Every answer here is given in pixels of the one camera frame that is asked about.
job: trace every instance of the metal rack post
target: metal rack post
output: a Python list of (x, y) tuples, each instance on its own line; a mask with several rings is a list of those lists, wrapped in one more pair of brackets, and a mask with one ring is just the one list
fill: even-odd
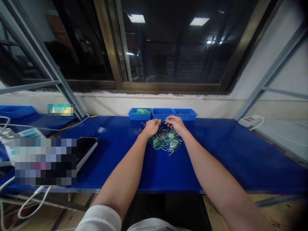
[(305, 42), (308, 37), (308, 25), (306, 24), (305, 20), (301, 24), (301, 26), (297, 29), (294, 33), (292, 38), (283, 48), (281, 53), (278, 55), (274, 63), (271, 65), (269, 70), (263, 76), (257, 87), (251, 93), (249, 98), (246, 100), (244, 106), (240, 109), (240, 111), (234, 117), (235, 120), (239, 120), (240, 118), (244, 117), (248, 111), (253, 107), (253, 105), (262, 97), (262, 95), (266, 91), (271, 91), (283, 95), (289, 95), (297, 98), (308, 99), (308, 95), (299, 94), (295, 92), (279, 90), (270, 88), (270, 84), (273, 80), (278, 76), (284, 66), (288, 63), (291, 57), (295, 54), (295, 52), (301, 47), (301, 45)]
[(33, 58), (38, 68), (47, 78), (50, 78), (51, 81), (0, 89), (0, 94), (56, 85), (66, 100), (70, 104), (75, 105), (76, 115), (80, 120), (82, 120), (86, 116), (86, 113), (64, 79), (19, 1), (2, 1), (7, 8), (0, 7), (0, 20), (14, 33), (18, 40), (17, 42), (24, 47)]

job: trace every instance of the hand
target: hand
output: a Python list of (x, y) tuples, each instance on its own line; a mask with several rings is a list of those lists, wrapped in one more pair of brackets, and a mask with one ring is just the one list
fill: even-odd
[(175, 131), (179, 134), (179, 136), (182, 136), (183, 133), (187, 131), (187, 128), (185, 127), (182, 119), (178, 116), (168, 116), (166, 118), (165, 124), (168, 124), (168, 127), (170, 128), (174, 128)]
[(161, 120), (159, 119), (153, 119), (153, 120), (147, 121), (146, 126), (144, 130), (142, 131), (142, 134), (145, 134), (149, 138), (155, 135), (160, 126), (160, 123), (161, 123)]

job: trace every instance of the forearm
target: forearm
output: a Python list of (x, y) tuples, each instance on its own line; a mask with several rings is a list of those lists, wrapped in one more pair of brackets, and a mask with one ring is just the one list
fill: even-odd
[(113, 208), (123, 220), (139, 186), (148, 137), (141, 133), (134, 145), (110, 174), (93, 205)]
[(273, 230), (248, 194), (190, 134), (182, 135), (197, 179), (231, 230)]

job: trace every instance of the blue plastic bin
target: blue plastic bin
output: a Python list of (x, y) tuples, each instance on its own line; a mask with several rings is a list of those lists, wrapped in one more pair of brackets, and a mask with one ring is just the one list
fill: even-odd
[(170, 115), (174, 115), (172, 108), (153, 108), (153, 119), (166, 120)]
[[(134, 114), (134, 112), (137, 111), (138, 108), (147, 109), (150, 111), (150, 113), (149, 114)], [(144, 107), (133, 107), (128, 113), (129, 120), (146, 120), (146, 121), (151, 119), (151, 114), (152, 114), (152, 109), (144, 108)]]
[(0, 116), (11, 119), (19, 119), (33, 113), (36, 111), (32, 106), (0, 106)]
[(197, 117), (197, 113), (191, 108), (174, 108), (174, 114), (181, 117), (183, 121), (194, 121)]

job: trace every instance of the fluorescent light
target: fluorescent light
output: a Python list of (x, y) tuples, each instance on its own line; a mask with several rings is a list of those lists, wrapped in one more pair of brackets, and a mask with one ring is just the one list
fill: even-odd
[(136, 23), (145, 23), (144, 16), (142, 14), (132, 14), (129, 16), (129, 19), (131, 22), (136, 22)]
[(190, 23), (190, 26), (203, 26), (209, 18), (194, 18)]

